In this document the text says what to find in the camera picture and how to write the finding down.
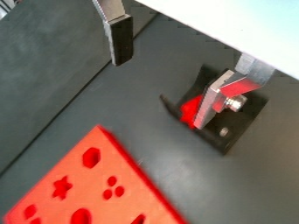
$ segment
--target metal bracket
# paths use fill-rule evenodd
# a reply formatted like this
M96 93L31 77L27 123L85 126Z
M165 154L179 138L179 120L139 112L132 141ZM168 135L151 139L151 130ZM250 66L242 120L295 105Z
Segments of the metal bracket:
M220 77L228 78L234 74L230 70L224 71L220 75ZM200 69L200 73L198 76L198 79L183 96L183 98L179 100L176 104L172 104L171 101L167 99L164 95L161 95L161 101L163 105L165 106L168 112L171 115L182 120L183 118L183 105L192 101L195 97L199 95L206 96L215 96L218 93L214 91L216 87L220 85L222 78L218 78L215 81L215 77L219 76L219 73L210 69L208 67L203 66ZM232 105L231 102L227 102L223 104L223 111L220 113L215 112L215 116L210 120L210 122L204 125L202 129L192 129L192 131L212 145L215 149L218 149L223 154L226 154L230 150L230 147L234 145L234 143L238 141L239 137L242 136L243 132L248 128L248 125L254 122L260 110L267 104L267 99L260 97L254 92L246 93L247 103L242 107L240 111L235 113L231 109L227 109L228 106L226 104L230 104L231 107L239 107L239 104ZM211 97L210 100L215 102L216 97ZM212 106L207 105L210 107L210 110L207 111L207 115L211 111L214 111Z
M242 54L236 72L227 71L204 91L203 101L194 125L202 130L216 113L230 108L238 112L247 102L243 95L262 88L272 77L275 69L247 54Z
M103 19L111 59L120 66L133 56L133 18L125 14L121 0L92 0Z

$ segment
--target circular hole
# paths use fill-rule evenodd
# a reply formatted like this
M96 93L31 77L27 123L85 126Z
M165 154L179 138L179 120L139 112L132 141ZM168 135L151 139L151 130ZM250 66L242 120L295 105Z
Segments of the circular hole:
M125 188L123 186L119 186L116 188L116 196L121 197L124 193L125 193Z
M107 189L104 192L103 192L103 198L105 200L109 200L112 197L112 191L109 189Z
M116 182L117 182L117 178L113 176L107 179L107 184L109 186L113 186L116 184Z

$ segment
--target metal plate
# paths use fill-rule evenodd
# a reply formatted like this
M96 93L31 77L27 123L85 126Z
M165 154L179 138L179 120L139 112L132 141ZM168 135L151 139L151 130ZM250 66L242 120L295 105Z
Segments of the metal plate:
M206 66L200 69L198 80L176 105L172 105L164 96L161 97L164 106L178 119L182 117L182 105L198 95L204 95L210 84L215 81L216 74ZM224 109L214 116L203 129L194 130L223 154L228 152L231 146L239 140L248 125L254 122L260 110L267 104L267 99L252 92L244 94L244 96L247 97L247 103L239 112Z

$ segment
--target red shape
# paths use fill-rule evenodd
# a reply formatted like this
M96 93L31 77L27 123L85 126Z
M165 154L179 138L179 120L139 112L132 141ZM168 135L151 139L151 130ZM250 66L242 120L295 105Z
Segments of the red shape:
M109 186L113 186L116 184L116 182L117 182L117 178L115 176L112 176L107 179L107 184Z
M43 222L41 222L41 219L40 218L37 218L37 219L35 219L35 220L32 220L31 221L31 224L41 224Z
M125 188L123 186L119 186L116 188L116 196L121 197L124 193L125 193Z
M194 120L195 120L196 113L199 111L200 102L202 102L202 95L198 95L182 105L182 120L180 121L183 123L187 123L192 130L195 129Z
M24 218L28 220L31 217L33 217L33 215L36 214L36 206L35 205L29 205L24 211Z
M145 216L143 214L137 215L131 224L144 224Z
M100 161L100 151L97 148L89 148L83 154L83 165L89 169L95 167L95 165Z
M107 189L104 192L103 192L103 198L105 200L109 200L112 197L112 191L109 189Z
M81 163L83 154L87 152L87 149L92 147L100 149L101 160L97 167L95 167L100 168L100 170L88 169ZM112 197L120 185L116 184L113 189L112 187L104 188L104 190L109 189L104 193L101 187L107 185L108 177L112 176L107 176L108 173L116 174L115 176L119 178L121 177L121 185L124 184L125 187L125 197L111 201L107 201L104 197ZM53 191L49 183L53 183L56 180L61 182L61 178L67 174L68 178L64 178L64 182L67 182L68 186L67 180L71 180L73 189L71 189L71 192L67 192L71 194L67 195L68 197L63 202L59 203L60 198L55 199L57 203L55 203L55 207L52 207L53 198L47 196L47 192ZM29 221L33 218L24 221L24 209L28 205L35 203L37 207L36 214L39 214L39 217L45 217L47 219L44 220L41 218L41 222L47 221L47 223L52 224L63 222L71 223L72 212L77 211L80 208L79 205L88 205L87 209L92 211L91 221L93 224L129 224L139 214L145 214L144 223L187 223L167 202L165 197L156 189L136 161L127 153L127 150L121 147L115 137L100 126L87 134L39 184L36 184L33 189L13 206L4 217L4 224L31 224Z
M60 197L61 200L67 197L67 192L72 188L72 184L68 183L68 176L64 176L61 180L53 182L55 191L52 197Z
M71 216L69 224L91 224L91 213L85 208L79 209Z

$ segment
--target black tabletop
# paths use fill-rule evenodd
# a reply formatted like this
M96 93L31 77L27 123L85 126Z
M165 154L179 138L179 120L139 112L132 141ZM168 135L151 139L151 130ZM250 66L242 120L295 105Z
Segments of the black tabletop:
M232 69L239 52L160 16L61 111L0 178L0 215L96 124L116 135L190 223L294 224L299 214L298 81L276 72L270 101L227 156L168 115L203 64Z

